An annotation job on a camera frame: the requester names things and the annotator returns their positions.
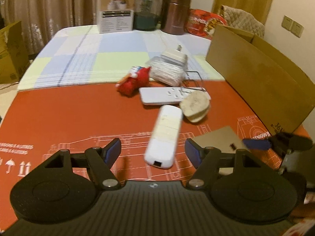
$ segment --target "beige round object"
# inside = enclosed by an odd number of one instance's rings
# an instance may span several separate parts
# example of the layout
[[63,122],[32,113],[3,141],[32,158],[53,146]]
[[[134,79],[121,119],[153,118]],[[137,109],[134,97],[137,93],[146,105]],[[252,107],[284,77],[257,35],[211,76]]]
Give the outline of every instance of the beige round object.
[[189,121],[196,123],[207,115],[210,101],[204,91],[195,90],[179,104],[179,107]]

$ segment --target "brown metallic canister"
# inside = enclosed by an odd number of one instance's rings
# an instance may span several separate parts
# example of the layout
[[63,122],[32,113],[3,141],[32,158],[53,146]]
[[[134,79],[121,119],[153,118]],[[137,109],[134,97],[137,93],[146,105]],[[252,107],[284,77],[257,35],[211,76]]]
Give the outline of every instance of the brown metallic canister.
[[191,0],[163,0],[161,30],[168,34],[183,34]]

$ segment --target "red plush toy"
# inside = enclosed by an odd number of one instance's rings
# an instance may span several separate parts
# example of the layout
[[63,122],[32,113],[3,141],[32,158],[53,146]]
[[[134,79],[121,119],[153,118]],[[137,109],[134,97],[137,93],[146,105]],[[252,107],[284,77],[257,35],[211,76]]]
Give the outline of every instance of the red plush toy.
[[149,72],[151,67],[132,67],[129,73],[117,84],[117,91],[131,96],[133,91],[141,87],[146,87],[149,83]]

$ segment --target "white remote control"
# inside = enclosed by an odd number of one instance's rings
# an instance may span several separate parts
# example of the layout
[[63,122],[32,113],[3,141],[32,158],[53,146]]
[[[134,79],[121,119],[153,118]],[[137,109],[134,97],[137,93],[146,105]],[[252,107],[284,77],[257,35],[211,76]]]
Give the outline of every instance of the white remote control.
[[170,105],[160,108],[144,154],[146,163],[163,169],[173,165],[182,119],[183,112],[180,108]]
[[140,88],[141,102],[144,105],[172,105],[182,102],[190,93],[202,88],[188,89],[181,87],[146,87]]

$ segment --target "wall outlet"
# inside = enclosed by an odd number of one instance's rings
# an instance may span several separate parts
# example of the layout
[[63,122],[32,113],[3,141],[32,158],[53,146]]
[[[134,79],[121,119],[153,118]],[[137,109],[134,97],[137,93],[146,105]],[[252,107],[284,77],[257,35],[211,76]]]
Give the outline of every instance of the wall outlet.
[[291,28],[291,33],[300,38],[303,33],[303,29],[304,27],[302,25],[294,21]]
[[291,31],[293,22],[294,22],[293,19],[291,19],[291,18],[289,18],[287,16],[284,16],[281,26],[283,28],[287,29],[288,31]]

